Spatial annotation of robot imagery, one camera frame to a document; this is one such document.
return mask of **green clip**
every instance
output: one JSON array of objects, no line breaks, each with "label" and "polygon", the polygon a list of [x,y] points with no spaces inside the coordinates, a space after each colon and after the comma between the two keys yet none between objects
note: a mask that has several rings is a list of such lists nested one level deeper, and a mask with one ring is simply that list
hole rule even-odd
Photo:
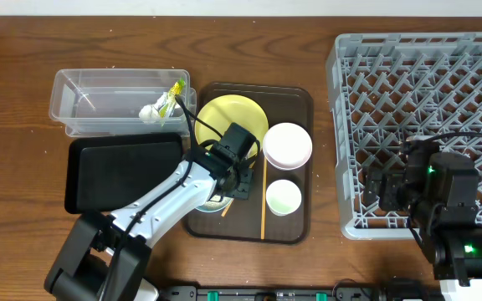
[{"label": "green clip", "polygon": [[218,301],[218,292],[208,292],[208,301]]},{"label": "green clip", "polygon": [[316,293],[315,301],[326,301],[326,293]]}]

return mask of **dark brown tray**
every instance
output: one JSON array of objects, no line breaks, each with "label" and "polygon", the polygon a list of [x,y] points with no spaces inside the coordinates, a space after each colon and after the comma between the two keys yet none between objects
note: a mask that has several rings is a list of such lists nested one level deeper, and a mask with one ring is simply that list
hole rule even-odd
[{"label": "dark brown tray", "polygon": [[[313,99],[298,88],[267,87],[246,84],[209,84],[198,98],[198,108],[222,95],[239,94],[261,106],[267,115],[269,128],[282,122],[302,126],[313,137]],[[269,207],[265,211],[265,236],[261,239],[263,153],[254,165],[254,177],[248,200],[233,200],[225,217],[222,210],[204,213],[193,210],[184,218],[184,226],[195,237],[231,239],[251,242],[296,244],[310,228],[311,161],[294,171],[281,171],[267,164],[267,186],[273,181],[287,179],[299,186],[303,202],[299,209],[277,217]]]}]

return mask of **white wall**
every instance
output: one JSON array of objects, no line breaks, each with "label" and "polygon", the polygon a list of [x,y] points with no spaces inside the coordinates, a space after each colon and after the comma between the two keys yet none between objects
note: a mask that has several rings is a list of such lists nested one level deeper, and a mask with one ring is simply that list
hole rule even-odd
[{"label": "white wall", "polygon": [[482,16],[482,0],[0,0],[0,15]]}]

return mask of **plastic bin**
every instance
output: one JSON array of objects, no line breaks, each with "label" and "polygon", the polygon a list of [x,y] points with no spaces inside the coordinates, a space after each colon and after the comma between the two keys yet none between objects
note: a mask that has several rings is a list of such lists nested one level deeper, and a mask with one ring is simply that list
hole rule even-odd
[{"label": "plastic bin", "polygon": [[[372,165],[403,168],[399,142],[411,135],[482,132],[482,33],[342,34],[326,61],[326,78],[343,234],[413,238],[405,216],[362,202],[362,172]],[[474,160],[482,225],[482,139],[444,140],[442,151]]]},{"label": "plastic bin", "polygon": [[181,109],[173,117],[145,124],[139,119],[144,105],[153,104],[179,79],[181,96],[196,111],[196,93],[189,73],[178,69],[63,69],[55,75],[49,116],[66,124],[72,137],[174,132],[187,135]]}]

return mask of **wood grain surface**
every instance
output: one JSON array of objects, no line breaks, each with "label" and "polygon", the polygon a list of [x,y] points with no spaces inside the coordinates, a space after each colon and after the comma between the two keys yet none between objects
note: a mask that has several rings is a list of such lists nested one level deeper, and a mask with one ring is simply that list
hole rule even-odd
[{"label": "wood grain surface", "polygon": [[63,208],[71,139],[48,117],[55,73],[186,69],[212,81],[296,86],[315,101],[310,234],[280,246],[190,237],[178,223],[153,250],[160,285],[330,287],[342,278],[436,284],[413,241],[341,235],[325,60],[341,33],[482,31],[482,18],[0,18],[0,300],[54,299],[46,273],[77,216]]}]

